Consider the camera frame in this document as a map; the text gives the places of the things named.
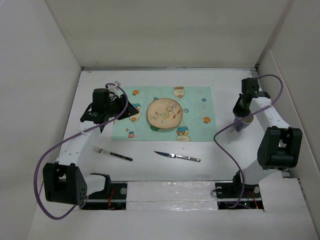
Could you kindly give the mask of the round bird pattern plate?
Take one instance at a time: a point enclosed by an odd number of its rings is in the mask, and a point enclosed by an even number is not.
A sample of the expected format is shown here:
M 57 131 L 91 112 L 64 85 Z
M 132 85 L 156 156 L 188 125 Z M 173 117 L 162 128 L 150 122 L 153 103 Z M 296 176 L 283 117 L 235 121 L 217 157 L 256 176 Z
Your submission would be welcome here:
M 170 98 L 154 100 L 147 108 L 149 124 L 158 129 L 172 129 L 177 127 L 183 119 L 182 106 Z

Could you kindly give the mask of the purple mug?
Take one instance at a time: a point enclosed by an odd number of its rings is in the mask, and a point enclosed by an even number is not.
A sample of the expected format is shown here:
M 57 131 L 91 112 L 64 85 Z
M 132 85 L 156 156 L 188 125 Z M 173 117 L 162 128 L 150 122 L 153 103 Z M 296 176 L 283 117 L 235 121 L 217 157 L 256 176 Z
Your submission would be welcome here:
M 252 122 L 254 121 L 254 116 L 252 114 L 249 114 L 246 117 L 234 117 L 234 128 L 237 133 L 239 133 L 241 130 L 247 128 Z

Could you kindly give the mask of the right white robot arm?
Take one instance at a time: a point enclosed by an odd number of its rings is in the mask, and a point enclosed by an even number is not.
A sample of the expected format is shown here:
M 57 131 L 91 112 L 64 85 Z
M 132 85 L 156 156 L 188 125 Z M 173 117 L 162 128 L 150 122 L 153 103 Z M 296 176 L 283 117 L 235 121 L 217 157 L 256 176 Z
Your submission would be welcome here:
M 249 192 L 249 186 L 278 171 L 296 167 L 303 133 L 282 119 L 266 92 L 241 93 L 232 112 L 236 132 L 247 128 L 255 119 L 264 130 L 256 160 L 239 170 L 232 180 L 232 193 L 243 197 Z

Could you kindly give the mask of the green cartoon print cloth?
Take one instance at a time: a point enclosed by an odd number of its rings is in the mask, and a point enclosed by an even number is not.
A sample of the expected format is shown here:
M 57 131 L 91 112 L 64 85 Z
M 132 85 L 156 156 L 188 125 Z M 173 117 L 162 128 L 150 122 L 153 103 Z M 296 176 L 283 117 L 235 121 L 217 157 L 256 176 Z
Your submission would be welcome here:
M 217 132 L 208 86 L 127 86 L 124 90 L 138 114 L 114 122 L 111 135 L 114 141 L 210 142 Z M 182 121 L 177 127 L 161 129 L 148 122 L 149 105 L 164 98 L 177 101 L 183 109 Z

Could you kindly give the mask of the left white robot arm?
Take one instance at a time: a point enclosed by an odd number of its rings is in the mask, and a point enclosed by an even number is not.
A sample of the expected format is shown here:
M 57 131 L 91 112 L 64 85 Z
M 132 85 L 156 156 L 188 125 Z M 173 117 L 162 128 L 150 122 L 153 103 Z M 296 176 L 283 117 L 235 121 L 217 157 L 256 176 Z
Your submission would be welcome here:
M 94 89 L 92 102 L 80 118 L 76 136 L 55 162 L 44 165 L 42 174 L 48 202 L 80 206 L 94 193 L 103 199 L 111 194 L 108 174 L 84 174 L 82 167 L 89 160 L 93 144 L 105 125 L 138 113 L 128 96 L 119 94 L 119 90 L 121 87 L 117 83 Z

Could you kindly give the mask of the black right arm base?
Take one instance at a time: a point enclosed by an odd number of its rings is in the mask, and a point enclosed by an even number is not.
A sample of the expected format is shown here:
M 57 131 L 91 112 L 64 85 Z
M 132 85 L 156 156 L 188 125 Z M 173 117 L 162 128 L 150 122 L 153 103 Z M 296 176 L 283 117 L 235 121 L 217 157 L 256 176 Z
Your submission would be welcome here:
M 232 180 L 215 181 L 210 194 L 219 210 L 264 209 L 259 185 L 245 184 L 243 188 L 238 175 Z

